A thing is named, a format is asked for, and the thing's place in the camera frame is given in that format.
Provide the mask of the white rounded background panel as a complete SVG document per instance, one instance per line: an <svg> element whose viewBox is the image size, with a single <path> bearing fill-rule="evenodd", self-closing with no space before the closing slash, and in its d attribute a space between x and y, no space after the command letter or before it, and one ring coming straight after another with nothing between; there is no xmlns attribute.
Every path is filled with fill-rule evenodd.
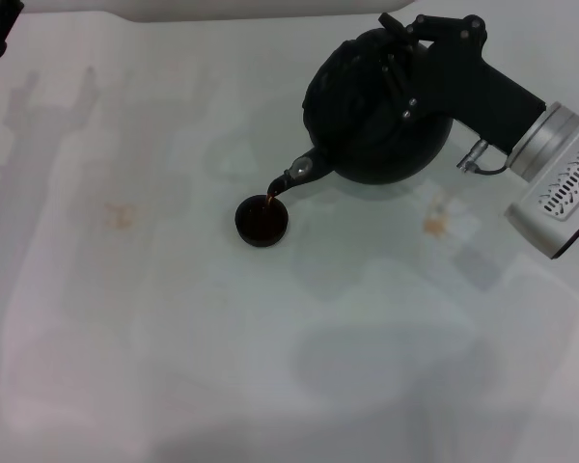
<svg viewBox="0 0 579 463"><path fill-rule="evenodd" d="M28 14L104 12L134 22L374 14L415 0L21 0Z"/></svg>

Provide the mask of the black round teapot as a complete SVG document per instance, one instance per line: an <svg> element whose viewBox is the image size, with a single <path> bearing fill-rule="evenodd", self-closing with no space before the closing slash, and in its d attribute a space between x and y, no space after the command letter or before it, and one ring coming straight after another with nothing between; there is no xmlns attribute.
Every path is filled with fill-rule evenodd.
<svg viewBox="0 0 579 463"><path fill-rule="evenodd" d="M267 193L278 196L331 173L381 185L423 170L445 145L453 120L420 116L417 99L415 118L401 120L389 98L382 56L392 53L407 74L426 51L395 44L383 28L344 41L319 68L302 103L312 148L272 180Z"/></svg>

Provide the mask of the dark brown teacup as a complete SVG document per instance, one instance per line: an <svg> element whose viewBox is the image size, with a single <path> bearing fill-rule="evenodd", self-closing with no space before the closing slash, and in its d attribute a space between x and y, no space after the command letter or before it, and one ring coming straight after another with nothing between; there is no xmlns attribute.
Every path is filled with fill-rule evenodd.
<svg viewBox="0 0 579 463"><path fill-rule="evenodd" d="M289 225L286 207L277 198L271 208L265 208L266 195L251 196L240 203L234 214L238 235L247 244L265 248L275 245L285 235Z"/></svg>

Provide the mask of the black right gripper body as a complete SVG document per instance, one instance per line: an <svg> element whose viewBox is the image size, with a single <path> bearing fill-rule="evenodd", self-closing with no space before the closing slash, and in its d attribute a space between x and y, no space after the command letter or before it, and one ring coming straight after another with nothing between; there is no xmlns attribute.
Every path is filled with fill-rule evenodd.
<svg viewBox="0 0 579 463"><path fill-rule="evenodd" d="M510 154L546 111L546 103L484 60L483 19L421 14L410 27L413 38L430 43L415 59L409 78L420 110L451 117Z"/></svg>

